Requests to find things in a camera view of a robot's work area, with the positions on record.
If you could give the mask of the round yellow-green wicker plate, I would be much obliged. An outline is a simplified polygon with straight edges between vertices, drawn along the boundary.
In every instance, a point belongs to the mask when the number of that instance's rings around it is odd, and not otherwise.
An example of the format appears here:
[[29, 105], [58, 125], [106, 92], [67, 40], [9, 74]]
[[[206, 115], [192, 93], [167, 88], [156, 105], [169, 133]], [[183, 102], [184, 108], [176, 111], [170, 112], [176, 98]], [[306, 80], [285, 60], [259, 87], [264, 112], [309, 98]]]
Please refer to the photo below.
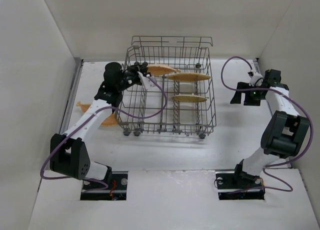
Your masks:
[[199, 96], [199, 95], [192, 95], [192, 94], [179, 94], [174, 95], [172, 97], [175, 101], [184, 102], [184, 103], [202, 103], [206, 102], [207, 98]]

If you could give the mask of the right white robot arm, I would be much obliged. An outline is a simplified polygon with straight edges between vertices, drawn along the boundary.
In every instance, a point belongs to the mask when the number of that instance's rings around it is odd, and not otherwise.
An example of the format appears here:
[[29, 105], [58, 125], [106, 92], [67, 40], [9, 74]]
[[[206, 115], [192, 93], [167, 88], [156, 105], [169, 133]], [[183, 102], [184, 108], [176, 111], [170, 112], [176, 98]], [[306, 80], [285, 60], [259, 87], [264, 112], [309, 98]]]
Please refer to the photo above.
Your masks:
[[279, 159], [295, 157], [310, 127], [310, 120], [302, 117], [289, 100], [289, 87], [281, 82], [281, 72], [270, 69], [264, 75], [249, 71], [248, 83], [238, 82], [231, 104], [259, 106], [267, 101], [272, 117], [264, 130], [260, 147], [234, 169], [232, 181], [253, 184], [263, 168]]

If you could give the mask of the fish-shaped wicker plate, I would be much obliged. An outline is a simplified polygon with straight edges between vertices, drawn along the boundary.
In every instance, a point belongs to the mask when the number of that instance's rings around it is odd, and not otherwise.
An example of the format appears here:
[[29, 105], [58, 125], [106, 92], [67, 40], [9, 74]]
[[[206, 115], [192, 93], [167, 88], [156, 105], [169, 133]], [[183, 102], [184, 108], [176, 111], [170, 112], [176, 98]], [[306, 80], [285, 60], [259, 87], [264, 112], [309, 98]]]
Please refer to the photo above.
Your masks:
[[180, 73], [181, 71], [164, 64], [152, 64], [147, 66], [147, 72], [152, 76], [163, 76], [170, 73]]
[[[76, 106], [79, 107], [81, 109], [81, 111], [83, 113], [85, 113], [89, 108], [90, 108], [90, 104], [83, 104], [80, 101], [78, 101], [76, 103]], [[114, 127], [117, 126], [118, 122], [116, 120], [116, 113], [113, 112], [110, 116], [108, 116], [102, 123], [101, 123], [101, 127]]]

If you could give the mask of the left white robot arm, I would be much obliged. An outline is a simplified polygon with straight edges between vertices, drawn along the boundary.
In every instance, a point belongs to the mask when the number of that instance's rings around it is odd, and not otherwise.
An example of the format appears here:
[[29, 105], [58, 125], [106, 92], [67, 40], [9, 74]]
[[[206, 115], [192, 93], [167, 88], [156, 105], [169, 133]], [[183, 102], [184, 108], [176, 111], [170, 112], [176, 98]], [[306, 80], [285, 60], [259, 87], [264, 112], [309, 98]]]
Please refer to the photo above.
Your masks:
[[119, 107], [123, 91], [134, 85], [151, 85], [148, 77], [147, 62], [135, 62], [126, 69], [122, 69], [118, 62], [108, 63], [103, 73], [103, 81], [87, 111], [72, 127], [51, 138], [50, 170], [61, 174], [62, 178], [94, 179], [109, 183], [111, 167], [91, 161], [86, 142]]

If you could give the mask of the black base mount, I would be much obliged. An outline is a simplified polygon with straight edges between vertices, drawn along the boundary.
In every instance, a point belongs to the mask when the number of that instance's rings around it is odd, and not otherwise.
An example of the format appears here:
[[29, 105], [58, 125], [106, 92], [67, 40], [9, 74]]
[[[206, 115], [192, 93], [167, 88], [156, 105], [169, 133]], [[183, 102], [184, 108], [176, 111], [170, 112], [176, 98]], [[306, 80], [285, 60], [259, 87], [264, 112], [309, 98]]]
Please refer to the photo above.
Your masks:
[[126, 201], [128, 187], [128, 172], [114, 171], [110, 181], [84, 180], [82, 184], [81, 201]]
[[234, 171], [216, 171], [214, 185], [219, 200], [264, 200], [263, 180], [259, 176], [243, 178]]

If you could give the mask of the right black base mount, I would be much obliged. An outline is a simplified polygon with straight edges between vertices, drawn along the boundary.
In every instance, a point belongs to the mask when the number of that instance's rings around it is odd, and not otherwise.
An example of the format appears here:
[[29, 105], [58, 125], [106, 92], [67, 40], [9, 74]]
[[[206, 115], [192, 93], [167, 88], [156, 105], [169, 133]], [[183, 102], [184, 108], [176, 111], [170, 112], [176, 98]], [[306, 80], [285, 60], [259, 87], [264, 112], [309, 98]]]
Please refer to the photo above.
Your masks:
[[243, 178], [234, 171], [216, 171], [214, 185], [219, 200], [264, 200], [263, 180], [259, 176]]

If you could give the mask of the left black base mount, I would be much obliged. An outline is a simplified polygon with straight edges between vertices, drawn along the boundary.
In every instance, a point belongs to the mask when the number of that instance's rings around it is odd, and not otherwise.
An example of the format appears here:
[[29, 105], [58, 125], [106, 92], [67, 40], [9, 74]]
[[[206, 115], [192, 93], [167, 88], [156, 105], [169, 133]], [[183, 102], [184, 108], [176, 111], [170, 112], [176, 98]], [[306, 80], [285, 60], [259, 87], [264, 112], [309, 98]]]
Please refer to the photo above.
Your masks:
[[84, 180], [82, 184], [81, 201], [126, 201], [128, 187], [128, 172], [114, 171], [110, 181]]

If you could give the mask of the square orange wicker plate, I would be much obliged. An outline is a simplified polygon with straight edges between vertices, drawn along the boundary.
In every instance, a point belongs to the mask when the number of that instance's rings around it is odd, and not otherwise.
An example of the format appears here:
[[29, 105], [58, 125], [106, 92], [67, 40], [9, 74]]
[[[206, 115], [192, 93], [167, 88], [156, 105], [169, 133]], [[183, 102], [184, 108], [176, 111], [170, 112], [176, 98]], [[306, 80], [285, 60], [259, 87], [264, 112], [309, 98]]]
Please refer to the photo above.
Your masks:
[[173, 80], [177, 82], [199, 82], [210, 80], [211, 77], [202, 73], [195, 72], [184, 72], [184, 73], [176, 73], [171, 74], [166, 77], [168, 80]]

